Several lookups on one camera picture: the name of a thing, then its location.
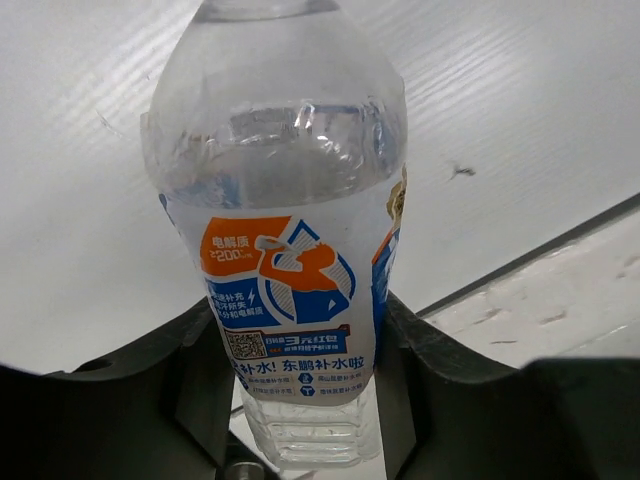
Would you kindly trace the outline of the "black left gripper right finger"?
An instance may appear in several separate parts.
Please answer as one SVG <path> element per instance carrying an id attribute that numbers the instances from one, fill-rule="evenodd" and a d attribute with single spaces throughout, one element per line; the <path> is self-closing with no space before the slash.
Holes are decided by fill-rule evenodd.
<path id="1" fill-rule="evenodd" d="M 635 479 L 639 363 L 512 368 L 390 297 L 375 372 L 391 479 Z"/>

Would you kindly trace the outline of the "bottle blue orange white label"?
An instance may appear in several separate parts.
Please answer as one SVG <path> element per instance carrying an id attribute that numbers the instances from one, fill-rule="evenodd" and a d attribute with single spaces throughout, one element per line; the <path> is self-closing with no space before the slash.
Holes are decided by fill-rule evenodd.
<path id="1" fill-rule="evenodd" d="M 406 193 L 404 83 L 333 1 L 205 1 L 141 119 L 258 448 L 380 450 L 370 380 Z"/>

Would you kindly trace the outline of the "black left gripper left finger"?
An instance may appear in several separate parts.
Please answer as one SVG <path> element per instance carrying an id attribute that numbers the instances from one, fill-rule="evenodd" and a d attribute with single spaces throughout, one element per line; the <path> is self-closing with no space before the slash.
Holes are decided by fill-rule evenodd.
<path id="1" fill-rule="evenodd" d="M 232 372 L 202 300 L 71 373 L 1 368 L 4 479 L 217 479 Z"/>

